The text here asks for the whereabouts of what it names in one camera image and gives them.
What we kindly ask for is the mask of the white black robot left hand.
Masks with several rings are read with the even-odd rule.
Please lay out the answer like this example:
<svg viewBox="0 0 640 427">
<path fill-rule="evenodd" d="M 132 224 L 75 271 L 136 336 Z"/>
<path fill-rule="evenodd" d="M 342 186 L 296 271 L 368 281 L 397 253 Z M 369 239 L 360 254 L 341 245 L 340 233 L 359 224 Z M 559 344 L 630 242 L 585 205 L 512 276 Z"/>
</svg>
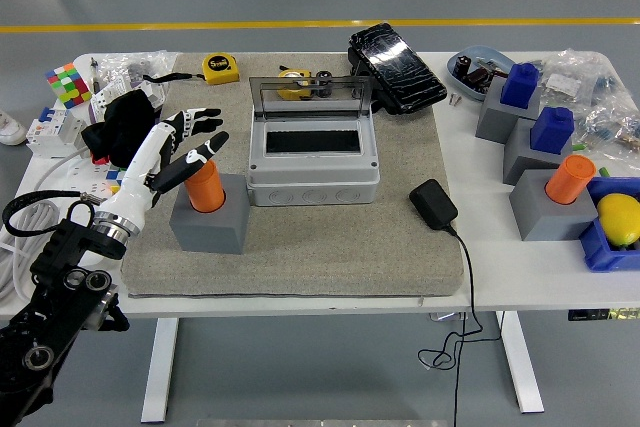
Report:
<svg viewBox="0 0 640 427">
<path fill-rule="evenodd" d="M 229 134 L 217 130 L 222 124 L 220 109 L 192 108 L 152 127 L 127 168 L 120 190 L 97 208 L 93 228 L 126 237 L 139 234 L 157 198 L 204 168 L 228 141 Z M 171 159 L 185 139 L 198 134 L 210 138 Z"/>
</svg>

